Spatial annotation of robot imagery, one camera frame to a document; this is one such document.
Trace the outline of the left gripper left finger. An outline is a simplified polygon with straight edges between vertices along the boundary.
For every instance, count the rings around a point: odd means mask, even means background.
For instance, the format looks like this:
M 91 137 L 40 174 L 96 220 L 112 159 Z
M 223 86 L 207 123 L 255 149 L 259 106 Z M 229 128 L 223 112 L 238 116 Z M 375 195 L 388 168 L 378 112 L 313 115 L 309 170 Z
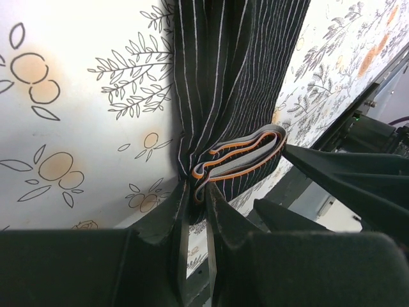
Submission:
M 190 187 L 132 226 L 1 233 L 2 306 L 182 306 Z

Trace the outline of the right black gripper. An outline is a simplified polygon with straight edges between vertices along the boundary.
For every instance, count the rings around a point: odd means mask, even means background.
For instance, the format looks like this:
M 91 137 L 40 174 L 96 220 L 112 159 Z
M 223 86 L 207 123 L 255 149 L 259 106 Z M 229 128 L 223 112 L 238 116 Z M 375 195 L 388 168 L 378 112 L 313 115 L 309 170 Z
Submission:
M 284 157 L 372 228 L 408 236 L 408 123 L 394 127 L 356 111 L 343 126 L 343 151 L 287 145 Z

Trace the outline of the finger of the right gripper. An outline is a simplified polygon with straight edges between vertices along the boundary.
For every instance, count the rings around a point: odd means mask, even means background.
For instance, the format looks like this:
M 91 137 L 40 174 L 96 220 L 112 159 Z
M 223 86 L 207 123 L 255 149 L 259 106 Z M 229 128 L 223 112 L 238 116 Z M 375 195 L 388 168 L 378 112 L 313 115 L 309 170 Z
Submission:
M 337 200 L 313 220 L 264 199 L 254 201 L 254 210 L 271 232 L 358 233 L 363 230 L 359 216 Z

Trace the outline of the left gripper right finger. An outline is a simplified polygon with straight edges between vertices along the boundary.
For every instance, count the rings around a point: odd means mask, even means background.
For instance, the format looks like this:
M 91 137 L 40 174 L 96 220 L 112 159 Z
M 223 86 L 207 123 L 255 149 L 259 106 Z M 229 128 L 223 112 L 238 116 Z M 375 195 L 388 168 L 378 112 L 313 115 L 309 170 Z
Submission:
M 381 233 L 263 231 L 206 186 L 213 306 L 407 306 L 408 263 Z

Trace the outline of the black striped underwear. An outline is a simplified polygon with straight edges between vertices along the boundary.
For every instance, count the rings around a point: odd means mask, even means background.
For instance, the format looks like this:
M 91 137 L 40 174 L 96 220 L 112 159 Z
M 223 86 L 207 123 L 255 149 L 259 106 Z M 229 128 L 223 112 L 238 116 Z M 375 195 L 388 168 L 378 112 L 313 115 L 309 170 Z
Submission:
M 287 135 L 272 115 L 308 7 L 308 1 L 175 3 L 178 167 L 190 184 L 190 224 L 205 217 L 207 184 L 231 201 L 276 169 Z

